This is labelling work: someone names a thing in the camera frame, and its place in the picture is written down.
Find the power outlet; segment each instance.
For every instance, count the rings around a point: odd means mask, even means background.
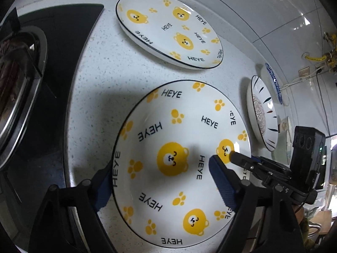
[[[306,77],[310,74],[310,69],[309,67],[302,68],[301,70],[298,71],[298,74],[300,77]]]

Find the black glass cooktop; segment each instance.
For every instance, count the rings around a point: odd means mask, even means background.
[[[35,215],[48,187],[66,185],[63,139],[68,96],[79,57],[102,9],[103,5],[64,5],[19,17],[21,27],[42,29],[48,45],[42,86],[25,135],[0,172],[0,201],[6,201],[18,230],[11,238],[25,250],[28,250]],[[0,39],[8,34],[4,27]]]

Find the white plate with yellow bears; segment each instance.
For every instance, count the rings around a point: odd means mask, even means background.
[[[250,156],[245,125],[216,88],[181,80],[145,96],[126,118],[114,146],[112,184],[119,212],[139,237],[182,248],[218,233],[233,217],[209,172],[218,154],[238,176],[229,153]]]
[[[222,61],[222,45],[210,24],[178,0],[119,0],[116,14],[125,33],[162,60],[192,69]]]

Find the stove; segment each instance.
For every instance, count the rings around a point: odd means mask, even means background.
[[[68,97],[81,52],[102,10],[100,4],[63,5],[19,18],[14,10],[0,30],[0,202],[5,199],[17,229],[11,238],[24,250],[48,187],[66,186]]]

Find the white speckled countertop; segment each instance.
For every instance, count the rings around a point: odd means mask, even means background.
[[[18,7],[18,14],[22,15],[61,4],[104,4],[104,10],[78,62],[69,97],[68,123],[65,128],[65,161],[69,185],[75,186],[85,178],[92,178],[98,169],[106,166],[125,117],[144,95],[163,83],[179,79],[200,80],[223,92],[243,118],[252,154],[270,157],[270,152],[257,145],[247,113],[248,83],[253,75],[259,74],[257,65],[265,62],[253,45],[223,19],[214,15],[212,21],[208,21],[218,33],[223,46],[222,64],[210,70],[179,68],[142,50],[123,33],[115,15],[117,1],[36,0],[27,4],[21,2]],[[202,11],[203,16],[212,16],[211,10],[205,7],[200,9],[201,6],[194,0],[191,3],[198,12]],[[236,46],[228,41],[226,35]],[[291,117],[290,107],[277,104],[275,107],[280,119],[285,115]],[[118,252],[215,252],[226,232],[224,228],[197,246],[168,249],[149,244],[136,236],[120,217],[113,198],[100,210],[99,217]]]

